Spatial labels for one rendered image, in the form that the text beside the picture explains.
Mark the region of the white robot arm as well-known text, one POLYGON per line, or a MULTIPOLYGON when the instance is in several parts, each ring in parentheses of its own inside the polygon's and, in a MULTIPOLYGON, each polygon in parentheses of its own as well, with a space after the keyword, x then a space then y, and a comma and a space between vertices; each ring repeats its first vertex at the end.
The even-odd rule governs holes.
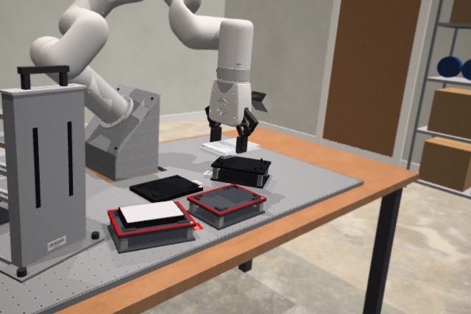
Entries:
MULTIPOLYGON (((85 106, 99 117, 104 129, 125 122, 132 112, 133 101, 129 96, 120 96, 89 63, 107 41, 106 16, 115 7, 140 1, 143 0, 75 0, 59 20, 63 37, 60 40, 41 37, 30 47, 35 66, 70 66, 68 84, 88 86, 84 88, 85 106)), ((164 1, 170 7, 171 30, 185 46, 219 50, 217 79, 249 81, 253 37, 250 21, 194 15, 202 0, 164 1)))

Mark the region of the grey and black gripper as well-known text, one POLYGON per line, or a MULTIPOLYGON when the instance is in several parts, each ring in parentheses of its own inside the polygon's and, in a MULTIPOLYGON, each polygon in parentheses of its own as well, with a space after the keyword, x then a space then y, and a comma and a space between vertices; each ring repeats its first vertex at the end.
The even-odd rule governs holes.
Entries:
POLYGON ((210 105, 205 108, 210 127, 210 143, 222 139, 221 124, 235 126, 239 135, 236 138, 235 152, 246 152, 248 136, 258 125, 258 120, 251 113, 251 104, 249 81, 234 82, 216 78, 210 95, 210 105))

